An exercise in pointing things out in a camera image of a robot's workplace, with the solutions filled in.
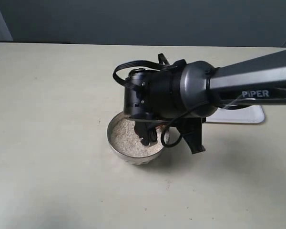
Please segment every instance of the uncooked rice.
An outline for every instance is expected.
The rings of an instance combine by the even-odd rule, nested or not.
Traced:
[[[145,157],[153,155],[159,152],[163,145],[161,144],[160,137],[162,127],[159,127],[157,131],[158,143],[146,147],[140,142],[139,136],[134,132],[135,121],[127,119],[120,120],[117,125],[113,128],[110,136],[112,146],[120,153],[132,156],[132,157]],[[168,132],[165,133],[164,141],[168,141]]]

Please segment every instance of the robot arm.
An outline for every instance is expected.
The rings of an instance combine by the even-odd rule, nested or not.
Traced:
[[[123,80],[117,72],[136,68]],[[165,125],[161,142],[177,145],[182,138],[192,153],[205,151],[202,123],[217,108],[242,109],[255,104],[286,104],[286,51],[214,68],[207,62],[187,64],[185,60],[169,65],[163,54],[159,63],[134,61],[119,65],[113,73],[125,87],[124,113],[136,122],[135,133],[143,145],[157,141],[154,131]],[[165,131],[176,127],[179,139],[164,142]]]

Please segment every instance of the metal bowl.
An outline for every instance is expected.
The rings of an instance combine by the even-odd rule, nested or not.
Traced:
[[[129,162],[130,164],[133,164],[133,165],[142,165],[142,164],[147,164],[148,162],[150,162],[151,160],[154,160],[155,158],[157,158],[163,151],[164,147],[152,154],[152,155],[149,155],[149,156],[145,156],[145,157],[133,157],[133,156],[128,156],[128,155],[125,155],[123,154],[122,152],[119,152],[117,149],[115,149],[113,146],[112,146],[112,143],[111,143],[111,133],[112,133],[112,130],[113,128],[117,125],[117,123],[124,119],[126,116],[124,115],[123,112],[120,112],[118,113],[108,124],[108,127],[107,127],[107,140],[109,142],[109,145],[110,145],[110,148],[113,150],[113,152],[121,159],[123,159],[124,161],[127,161]]]

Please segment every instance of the white tray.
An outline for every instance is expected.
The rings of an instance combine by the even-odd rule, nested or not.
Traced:
[[[265,114],[261,106],[251,106],[248,108],[229,111],[218,109],[212,116],[208,117],[208,123],[246,123],[258,124],[265,120]]]

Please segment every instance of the table surface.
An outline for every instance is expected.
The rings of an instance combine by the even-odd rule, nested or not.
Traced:
[[[286,106],[262,125],[205,124],[206,152],[182,142],[145,166],[106,139],[118,64],[280,50],[0,43],[0,229],[286,228]]]

